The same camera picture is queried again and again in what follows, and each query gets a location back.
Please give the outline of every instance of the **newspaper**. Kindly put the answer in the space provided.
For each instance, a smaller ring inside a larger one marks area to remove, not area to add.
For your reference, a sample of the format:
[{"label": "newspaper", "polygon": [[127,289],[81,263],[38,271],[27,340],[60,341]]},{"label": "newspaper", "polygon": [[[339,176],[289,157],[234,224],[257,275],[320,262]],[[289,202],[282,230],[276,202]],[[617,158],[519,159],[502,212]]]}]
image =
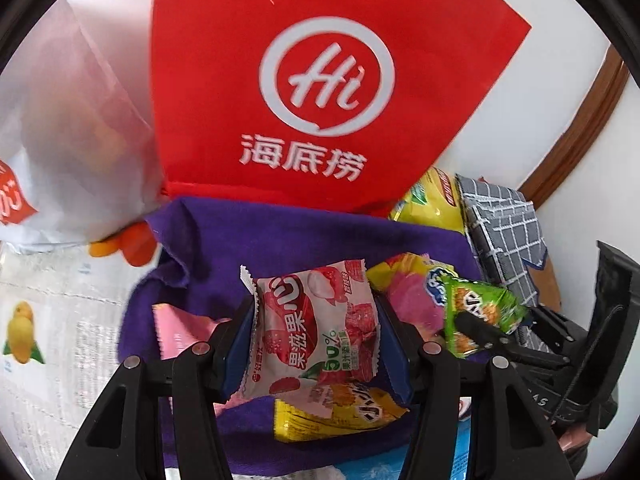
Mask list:
[{"label": "newspaper", "polygon": [[118,367],[127,298],[158,254],[132,267],[121,251],[93,258],[87,246],[0,250],[0,431],[36,480],[56,477]]}]

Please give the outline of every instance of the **pink wrapper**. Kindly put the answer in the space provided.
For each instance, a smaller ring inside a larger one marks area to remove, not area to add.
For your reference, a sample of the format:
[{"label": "pink wrapper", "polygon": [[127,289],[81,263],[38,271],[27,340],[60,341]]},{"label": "pink wrapper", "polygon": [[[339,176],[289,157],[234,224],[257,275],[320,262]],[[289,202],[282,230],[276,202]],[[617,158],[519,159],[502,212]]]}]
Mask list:
[{"label": "pink wrapper", "polygon": [[245,399],[375,376],[380,325],[364,260],[259,280],[241,267],[241,279],[255,297]]},{"label": "pink wrapper", "polygon": [[[154,320],[162,359],[178,357],[192,344],[207,341],[219,323],[227,321],[227,319],[213,321],[206,316],[196,316],[168,303],[154,305]],[[213,407],[216,415],[219,415],[224,410],[244,402],[240,393],[236,392],[226,404],[214,404]]]}]

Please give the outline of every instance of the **fruit gummy package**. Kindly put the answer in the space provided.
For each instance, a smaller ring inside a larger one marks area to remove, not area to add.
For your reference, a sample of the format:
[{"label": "fruit gummy package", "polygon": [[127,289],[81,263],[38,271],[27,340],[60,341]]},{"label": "fruit gummy package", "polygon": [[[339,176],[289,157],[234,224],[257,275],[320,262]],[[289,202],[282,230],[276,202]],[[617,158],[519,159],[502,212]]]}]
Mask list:
[{"label": "fruit gummy package", "polygon": [[242,396],[367,382],[378,371],[380,325],[363,260],[254,280],[254,329]]}]

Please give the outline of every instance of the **blue package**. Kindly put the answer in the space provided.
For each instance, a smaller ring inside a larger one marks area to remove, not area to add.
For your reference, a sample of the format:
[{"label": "blue package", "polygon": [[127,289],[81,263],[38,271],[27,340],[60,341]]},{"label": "blue package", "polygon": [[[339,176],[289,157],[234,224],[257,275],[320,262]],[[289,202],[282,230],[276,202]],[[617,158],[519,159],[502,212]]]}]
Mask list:
[{"label": "blue package", "polygon": [[[468,416],[458,423],[456,453],[450,480],[465,480],[470,440],[471,417]],[[342,472],[346,480],[398,480],[407,449],[408,446],[402,446],[386,453],[337,464],[335,467]]]}]

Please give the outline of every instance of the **white wall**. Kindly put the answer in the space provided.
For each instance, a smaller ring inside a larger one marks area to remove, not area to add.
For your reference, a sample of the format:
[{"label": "white wall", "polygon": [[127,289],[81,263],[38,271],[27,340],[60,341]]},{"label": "white wall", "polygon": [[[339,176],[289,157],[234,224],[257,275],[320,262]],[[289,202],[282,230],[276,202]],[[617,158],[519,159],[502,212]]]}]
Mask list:
[{"label": "white wall", "polygon": [[[630,80],[600,137],[538,212],[558,277],[562,310],[584,327],[594,302],[596,240],[640,262],[639,153],[640,89]],[[640,337],[636,337],[618,383],[618,414],[590,445],[580,478],[603,472],[636,423],[639,370]]]},{"label": "white wall", "polygon": [[573,119],[609,41],[574,0],[505,0],[531,31],[438,166],[519,187]]}]

